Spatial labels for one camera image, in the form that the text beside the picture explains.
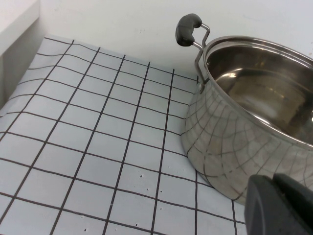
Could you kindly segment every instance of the stainless steel pot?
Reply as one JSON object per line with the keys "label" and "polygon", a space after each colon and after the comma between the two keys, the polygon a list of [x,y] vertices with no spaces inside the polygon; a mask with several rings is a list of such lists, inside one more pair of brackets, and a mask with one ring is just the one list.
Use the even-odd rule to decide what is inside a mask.
{"label": "stainless steel pot", "polygon": [[[202,46],[194,28],[207,33]],[[284,46],[243,36],[205,44],[210,29],[184,16],[181,46],[200,51],[201,78],[181,135],[196,170],[218,191],[244,203],[253,174],[284,173],[313,189],[313,60]],[[206,77],[199,68],[203,54]]]}

